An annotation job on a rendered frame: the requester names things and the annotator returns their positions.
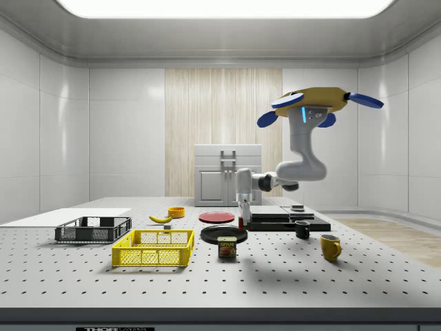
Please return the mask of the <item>white cabinet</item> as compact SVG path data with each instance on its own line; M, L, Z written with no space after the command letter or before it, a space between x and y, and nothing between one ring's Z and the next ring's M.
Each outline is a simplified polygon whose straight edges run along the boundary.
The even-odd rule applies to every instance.
M196 144L194 196L196 206L237 206L236 173L261 172L260 144Z

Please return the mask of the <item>yellow basket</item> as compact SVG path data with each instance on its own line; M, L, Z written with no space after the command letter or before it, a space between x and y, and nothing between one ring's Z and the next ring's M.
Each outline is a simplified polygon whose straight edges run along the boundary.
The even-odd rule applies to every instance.
M112 246L113 266L187 266L193 230L133 230Z

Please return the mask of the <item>black plate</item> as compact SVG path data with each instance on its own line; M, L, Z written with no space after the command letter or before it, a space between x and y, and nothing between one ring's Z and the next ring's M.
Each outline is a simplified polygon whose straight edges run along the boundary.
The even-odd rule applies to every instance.
M213 225L201 230L201 239L216 245L219 237L236 237L237 243L247 240L247 231L231 225Z

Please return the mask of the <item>white board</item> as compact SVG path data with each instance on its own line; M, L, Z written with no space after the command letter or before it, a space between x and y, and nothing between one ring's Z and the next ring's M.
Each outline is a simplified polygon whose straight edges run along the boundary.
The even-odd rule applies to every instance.
M130 208L61 208L1 224L0 227L56 227L79 217L117 217L127 211Z

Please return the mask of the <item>yellow mug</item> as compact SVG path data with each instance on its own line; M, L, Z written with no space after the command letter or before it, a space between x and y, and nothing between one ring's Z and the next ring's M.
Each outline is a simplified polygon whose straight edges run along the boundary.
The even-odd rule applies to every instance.
M320 236L320 246L323 257L328 261L336 261L342 252L340 239L331 234Z

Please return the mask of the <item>drone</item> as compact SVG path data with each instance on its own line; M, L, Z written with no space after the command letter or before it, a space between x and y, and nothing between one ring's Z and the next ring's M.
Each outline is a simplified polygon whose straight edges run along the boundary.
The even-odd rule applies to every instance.
M346 92L337 87L314 87L289 92L271 103L272 111L262 115L257 120L260 128L270 126L278 117L287 117L287 110L297 106L324 106L328 115L320 128L332 126L336 122L333 112L343 109L348 100L370 108L381 109L383 102L363 94Z

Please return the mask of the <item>dark grey basket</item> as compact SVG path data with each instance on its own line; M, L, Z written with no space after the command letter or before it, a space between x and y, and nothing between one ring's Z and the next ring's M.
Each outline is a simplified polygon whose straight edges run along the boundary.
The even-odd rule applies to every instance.
M79 217L55 228L63 243L113 243L130 231L131 217Z

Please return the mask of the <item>red plate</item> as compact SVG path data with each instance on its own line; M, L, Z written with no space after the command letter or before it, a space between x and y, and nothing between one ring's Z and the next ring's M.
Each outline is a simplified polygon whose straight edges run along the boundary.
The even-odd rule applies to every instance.
M222 224L232 222L235 216L229 212L206 212L200 214L198 219L203 223Z

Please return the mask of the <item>flat-sided can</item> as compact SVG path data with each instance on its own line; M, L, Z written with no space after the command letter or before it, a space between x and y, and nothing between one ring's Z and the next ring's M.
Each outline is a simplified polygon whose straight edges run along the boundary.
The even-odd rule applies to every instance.
M236 237L218 237L217 243L220 258L236 257Z

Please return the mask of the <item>black stove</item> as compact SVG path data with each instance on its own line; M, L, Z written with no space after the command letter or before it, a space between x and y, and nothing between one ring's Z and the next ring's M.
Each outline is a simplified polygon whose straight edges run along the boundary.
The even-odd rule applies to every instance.
M296 221L310 223L311 231L330 231L331 224L305 210L304 205L252 205L247 229L251 231L292 231Z

